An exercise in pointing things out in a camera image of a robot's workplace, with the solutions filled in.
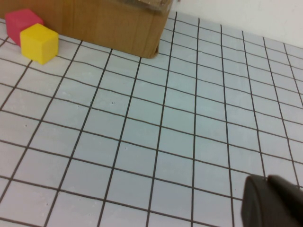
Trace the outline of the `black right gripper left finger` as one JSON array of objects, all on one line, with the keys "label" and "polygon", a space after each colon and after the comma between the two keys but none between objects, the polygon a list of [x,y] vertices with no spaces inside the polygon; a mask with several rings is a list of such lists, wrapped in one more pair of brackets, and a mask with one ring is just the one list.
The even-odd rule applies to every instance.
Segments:
[{"label": "black right gripper left finger", "polygon": [[246,178],[241,207],[243,226],[301,227],[303,224],[291,215],[267,178],[259,175]]}]

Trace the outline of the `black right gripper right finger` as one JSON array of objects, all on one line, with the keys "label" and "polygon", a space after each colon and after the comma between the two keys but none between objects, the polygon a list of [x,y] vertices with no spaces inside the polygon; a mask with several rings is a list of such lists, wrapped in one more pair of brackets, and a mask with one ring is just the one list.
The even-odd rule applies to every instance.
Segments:
[{"label": "black right gripper right finger", "polygon": [[303,223],[303,192],[294,184],[278,175],[269,175],[268,183],[285,204],[291,215],[300,223]]}]

